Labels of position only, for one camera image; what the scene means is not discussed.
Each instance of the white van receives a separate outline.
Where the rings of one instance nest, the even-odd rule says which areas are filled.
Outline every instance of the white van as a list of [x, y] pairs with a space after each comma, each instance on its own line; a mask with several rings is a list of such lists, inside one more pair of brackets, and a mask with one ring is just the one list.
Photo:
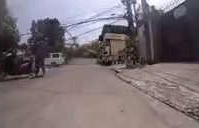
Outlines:
[[45, 65], [58, 66], [65, 63], [65, 57], [61, 52], [49, 53], [45, 58]]

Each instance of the road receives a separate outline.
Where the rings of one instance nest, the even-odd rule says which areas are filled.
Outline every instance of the road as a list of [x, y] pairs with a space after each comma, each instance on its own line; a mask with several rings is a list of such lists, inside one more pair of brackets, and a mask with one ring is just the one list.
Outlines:
[[199, 128], [199, 123], [76, 59], [45, 78], [0, 83], [0, 128]]

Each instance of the overcast sky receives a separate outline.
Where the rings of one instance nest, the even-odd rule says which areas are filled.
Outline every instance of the overcast sky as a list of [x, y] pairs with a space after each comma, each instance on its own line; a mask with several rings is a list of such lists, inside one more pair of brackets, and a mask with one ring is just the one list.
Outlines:
[[[169, 0], [148, 0], [152, 5], [161, 6]], [[17, 25], [21, 34], [28, 33], [32, 20], [45, 17], [58, 18], [61, 24], [67, 24], [81, 19], [90, 17], [106, 8], [113, 7], [120, 3], [120, 0], [7, 0], [10, 12], [17, 18]], [[113, 13], [122, 14], [125, 12], [124, 7], [117, 8], [106, 16]], [[83, 14], [81, 17], [67, 19], [75, 15]], [[103, 24], [111, 21], [103, 21], [97, 24], [92, 24], [87, 27], [70, 31], [72, 35], [78, 35], [94, 28], [103, 26]], [[116, 24], [126, 24], [125, 21], [120, 21]], [[96, 39], [101, 30], [89, 33], [78, 38], [79, 43], [87, 43], [92, 39]], [[28, 36], [22, 38], [22, 42], [26, 42]]]

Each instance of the curb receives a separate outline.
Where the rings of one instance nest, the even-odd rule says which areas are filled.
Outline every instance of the curb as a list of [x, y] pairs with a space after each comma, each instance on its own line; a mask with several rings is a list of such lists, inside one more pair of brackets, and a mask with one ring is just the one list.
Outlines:
[[129, 84], [132, 87], [138, 89], [139, 91], [151, 96], [152, 98], [154, 98], [154, 99], [156, 99], [156, 100], [168, 105], [169, 107], [171, 107], [171, 108], [173, 108], [173, 109], [175, 109], [175, 110], [177, 110], [177, 111], [179, 111], [179, 112], [181, 112], [181, 113], [183, 113], [183, 114], [185, 114], [185, 115], [187, 115], [187, 116], [189, 116], [189, 117], [191, 117], [191, 118], [193, 118], [193, 119], [195, 119], [195, 120], [197, 120], [199, 122], [199, 113], [197, 114], [197, 113], [194, 113], [193, 111], [190, 111], [190, 110], [184, 110], [178, 104], [176, 104], [174, 102], [171, 102], [170, 100], [162, 99], [162, 98], [156, 96], [155, 94], [153, 94], [152, 92], [144, 90], [143, 88], [135, 85], [136, 83], [133, 82], [132, 78], [130, 78], [128, 76], [125, 76], [123, 74], [120, 74], [120, 73], [121, 72], [116, 73], [115, 76], [118, 77], [123, 82], [126, 82], [127, 84]]

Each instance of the green foliage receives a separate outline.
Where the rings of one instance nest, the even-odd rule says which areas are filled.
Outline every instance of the green foliage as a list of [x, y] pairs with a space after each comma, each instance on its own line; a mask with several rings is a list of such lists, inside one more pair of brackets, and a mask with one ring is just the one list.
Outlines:
[[61, 51], [64, 48], [65, 30], [58, 19], [46, 18], [32, 21], [30, 31], [32, 34], [31, 38], [28, 39], [30, 45], [47, 38], [51, 51]]
[[98, 40], [93, 40], [89, 44], [83, 44], [74, 50], [75, 57], [90, 57], [96, 58], [99, 49]]

